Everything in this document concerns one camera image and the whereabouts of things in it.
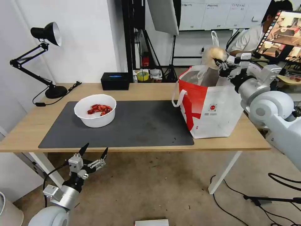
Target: lamp base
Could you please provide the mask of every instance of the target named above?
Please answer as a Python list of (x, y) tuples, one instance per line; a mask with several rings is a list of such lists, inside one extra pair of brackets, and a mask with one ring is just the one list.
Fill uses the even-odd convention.
[(65, 96), (67, 92), (64, 86), (49, 87), (45, 92), (45, 96), (49, 99), (56, 99)]

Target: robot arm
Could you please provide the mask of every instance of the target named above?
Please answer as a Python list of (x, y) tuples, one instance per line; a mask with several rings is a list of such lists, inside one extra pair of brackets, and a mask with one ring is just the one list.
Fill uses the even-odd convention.
[(79, 153), (74, 154), (69, 160), (70, 178), (63, 183), (61, 188), (48, 185), (43, 193), (50, 198), (55, 206), (50, 206), (39, 211), (29, 222), (29, 226), (67, 226), (69, 212), (78, 205), (78, 196), (82, 191), (84, 181), (89, 174), (96, 172), (106, 163), (108, 148), (105, 149), (100, 159), (92, 162), (82, 159), (89, 143), (82, 147)]
[(243, 53), (236, 56), (235, 62), (219, 63), (220, 76), (235, 86), (250, 120), (270, 129), (266, 139), (301, 171), (301, 117), (292, 117), (294, 102), (289, 95), (270, 91), (270, 83), (282, 68), (267, 65), (254, 77), (246, 72), (250, 59), (250, 53)]

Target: red and white bag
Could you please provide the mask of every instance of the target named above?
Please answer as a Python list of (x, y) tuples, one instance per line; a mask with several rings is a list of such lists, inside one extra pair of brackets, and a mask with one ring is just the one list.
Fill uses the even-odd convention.
[[(180, 95), (174, 102), (179, 84)], [(241, 97), (227, 78), (204, 65), (192, 66), (176, 83), (172, 96), (193, 138), (228, 137), (243, 112)]]

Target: white bowl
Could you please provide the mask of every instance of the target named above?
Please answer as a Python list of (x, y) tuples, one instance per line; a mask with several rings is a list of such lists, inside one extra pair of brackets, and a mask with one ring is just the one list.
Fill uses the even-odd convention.
[[(109, 113), (100, 116), (101, 112), (96, 112), (92, 115), (87, 113), (92, 105), (100, 104), (107, 105), (112, 108)], [(74, 107), (74, 113), (82, 122), (92, 128), (98, 128), (108, 125), (115, 117), (116, 100), (106, 94), (95, 94), (81, 99)]]

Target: desk lamp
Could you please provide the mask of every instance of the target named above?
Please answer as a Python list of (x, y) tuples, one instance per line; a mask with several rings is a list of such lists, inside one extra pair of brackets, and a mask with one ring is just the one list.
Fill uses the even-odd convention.
[[(24, 67), (22, 67), (23, 64), (36, 58), (42, 53), (48, 51), (49, 43), (47, 43), (45, 39), (47, 39), (49, 42), (51, 42), (54, 45), (57, 46), (62, 45), (62, 37), (60, 35), (59, 27), (57, 26), (56, 22), (51, 22), (47, 24), (44, 28), (33, 27), (31, 28), (30, 32), (33, 37), (37, 38), (41, 42), (41, 44), (39, 44), (37, 47), (33, 48), (32, 50), (28, 51), (27, 53), (19, 56), (18, 58), (11, 60), (10, 65), (47, 85), (48, 89), (45, 92), (45, 96), (47, 98), (56, 99), (56, 98), (64, 97), (68, 92), (64, 86), (56, 86), (52, 83), (52, 81), (43, 78), (41, 76), (38, 76), (32, 73), (31, 71), (25, 69)], [(34, 56), (26, 57), (28, 54), (32, 53), (33, 51), (39, 48), (42, 48), (43, 51), (35, 54)]]

